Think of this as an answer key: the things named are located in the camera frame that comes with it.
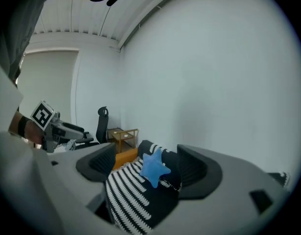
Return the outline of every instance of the black chair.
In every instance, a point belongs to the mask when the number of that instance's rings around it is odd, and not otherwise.
[[[88,138],[87,134],[89,132],[84,132],[83,139],[75,140],[75,143],[83,143],[81,145],[78,145],[75,148],[75,150],[107,142],[106,134],[107,134],[108,121],[109,121],[109,112],[108,112],[107,106],[101,107],[98,110],[98,115],[99,115],[99,120],[98,120],[98,126],[97,126],[97,131],[96,131],[96,138],[99,143],[97,143],[97,142],[91,143],[93,141],[93,138]]]

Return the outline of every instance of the black cushion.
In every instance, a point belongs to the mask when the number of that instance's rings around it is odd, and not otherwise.
[[[181,175],[178,166],[178,155],[173,151],[154,144],[148,140],[143,140],[138,147],[138,156],[142,159],[144,153],[152,155],[158,148],[162,150],[162,163],[171,170],[171,173],[163,175],[174,187],[179,188],[181,185]]]

